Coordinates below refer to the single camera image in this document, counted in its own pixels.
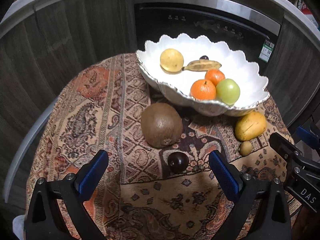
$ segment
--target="scalloped bowl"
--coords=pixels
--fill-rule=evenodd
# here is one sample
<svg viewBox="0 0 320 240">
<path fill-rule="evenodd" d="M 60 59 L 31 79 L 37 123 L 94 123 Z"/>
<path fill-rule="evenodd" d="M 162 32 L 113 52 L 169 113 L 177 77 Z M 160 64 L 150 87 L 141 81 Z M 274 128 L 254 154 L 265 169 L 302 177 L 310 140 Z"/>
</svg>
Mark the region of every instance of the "scalloped bowl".
<svg viewBox="0 0 320 240">
<path fill-rule="evenodd" d="M 240 97 L 232 106 L 219 100 L 198 100 L 190 96 L 191 85 L 204 79 L 205 72 L 181 71 L 169 73 L 160 67 L 160 55 L 168 48 L 177 49 L 184 58 L 184 65 L 207 55 L 210 60 L 221 63 L 220 70 L 226 78 L 233 79 L 240 87 Z M 259 65 L 248 62 L 244 52 L 232 51 L 224 41 L 211 42 L 206 36 L 196 39 L 182 33 L 177 38 L 162 35 L 157 43 L 145 42 L 145 51 L 137 50 L 140 72 L 147 83 L 172 103 L 191 106 L 206 116 L 227 114 L 242 116 L 266 101 L 270 94 L 265 91 L 268 78 L 259 75 Z"/>
</svg>

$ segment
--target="patterned tablecloth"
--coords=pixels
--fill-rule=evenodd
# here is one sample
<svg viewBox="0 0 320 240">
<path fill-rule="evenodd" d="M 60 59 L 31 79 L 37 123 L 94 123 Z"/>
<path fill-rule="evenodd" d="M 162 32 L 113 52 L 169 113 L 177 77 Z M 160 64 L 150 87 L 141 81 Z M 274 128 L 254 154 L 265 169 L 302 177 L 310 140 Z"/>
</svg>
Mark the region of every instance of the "patterned tablecloth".
<svg viewBox="0 0 320 240">
<path fill-rule="evenodd" d="M 99 149 L 109 152 L 109 166 L 91 200 L 84 203 L 109 239 L 210 239 L 223 223 L 229 202 L 209 168 L 208 154 L 218 149 L 239 170 L 259 179 L 285 178 L 285 161 L 268 146 L 279 132 L 292 141 L 272 98 L 258 107 L 266 131 L 251 140 L 253 153 L 239 155 L 233 127 L 237 118 L 209 118 L 176 107 L 183 120 L 178 143 L 151 148 L 140 129 L 141 112 L 165 102 L 138 70 L 135 54 L 122 54 L 85 69 L 61 92 L 35 154 L 27 182 L 27 207 L 39 177 L 48 181 L 76 173 Z M 189 157 L 183 175 L 171 174 L 170 153 Z M 292 222 L 300 204 L 288 195 Z M 78 237 L 66 208 L 59 206 L 71 234 Z M 258 201 L 241 231 L 243 237 Z"/>
</svg>

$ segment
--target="orange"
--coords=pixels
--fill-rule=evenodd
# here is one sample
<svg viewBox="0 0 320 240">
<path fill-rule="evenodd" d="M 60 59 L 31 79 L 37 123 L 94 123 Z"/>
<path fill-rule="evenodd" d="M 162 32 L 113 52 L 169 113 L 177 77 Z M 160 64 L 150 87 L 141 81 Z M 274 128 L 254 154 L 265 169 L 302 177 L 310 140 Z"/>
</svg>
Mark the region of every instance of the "orange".
<svg viewBox="0 0 320 240">
<path fill-rule="evenodd" d="M 210 80 L 200 79 L 192 84 L 190 95 L 200 100 L 213 100 L 216 98 L 216 87 Z"/>
<path fill-rule="evenodd" d="M 218 85 L 218 83 L 225 79 L 226 77 L 224 74 L 218 70 L 218 69 L 209 69 L 207 73 L 204 76 L 205 79 L 209 79 L 215 86 Z"/>
</svg>

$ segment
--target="tablecloth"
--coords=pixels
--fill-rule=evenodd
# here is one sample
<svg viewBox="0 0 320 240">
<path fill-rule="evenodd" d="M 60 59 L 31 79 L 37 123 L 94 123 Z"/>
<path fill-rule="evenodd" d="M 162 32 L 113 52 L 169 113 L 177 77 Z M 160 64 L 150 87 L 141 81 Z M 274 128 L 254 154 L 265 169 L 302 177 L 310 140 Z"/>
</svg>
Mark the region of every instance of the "tablecloth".
<svg viewBox="0 0 320 240">
<path fill-rule="evenodd" d="M 84 203 L 108 239 L 210 239 L 233 203 L 228 201 L 209 168 L 208 154 L 219 150 L 240 171 L 259 179 L 285 178 L 285 161 L 268 145 L 278 132 L 292 142 L 274 100 L 257 111 L 267 129 L 252 139 L 253 153 L 239 154 L 235 117 L 205 117 L 177 107 L 183 133 L 172 146 L 154 149 L 140 128 L 141 112 L 154 102 L 166 102 L 141 76 L 135 54 L 121 54 L 90 66 L 61 92 L 37 148 L 27 182 L 27 208 L 36 180 L 62 179 L 76 173 L 99 149 L 108 151 L 109 166 L 92 198 Z M 172 174 L 167 157 L 184 152 L 189 165 Z M 292 222 L 300 204 L 287 195 Z M 255 202 L 239 237 L 255 215 Z M 62 201 L 59 206 L 74 237 L 78 234 Z"/>
</svg>

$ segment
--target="yellow mango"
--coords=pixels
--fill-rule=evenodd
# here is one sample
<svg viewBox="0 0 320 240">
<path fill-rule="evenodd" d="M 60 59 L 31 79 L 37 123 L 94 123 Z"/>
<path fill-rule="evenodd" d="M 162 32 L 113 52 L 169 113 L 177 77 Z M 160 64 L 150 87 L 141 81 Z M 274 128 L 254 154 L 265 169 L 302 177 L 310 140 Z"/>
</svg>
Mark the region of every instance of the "yellow mango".
<svg viewBox="0 0 320 240">
<path fill-rule="evenodd" d="M 250 112 L 238 120 L 235 134 L 239 141 L 249 141 L 263 134 L 266 130 L 267 121 L 263 114 Z"/>
</svg>

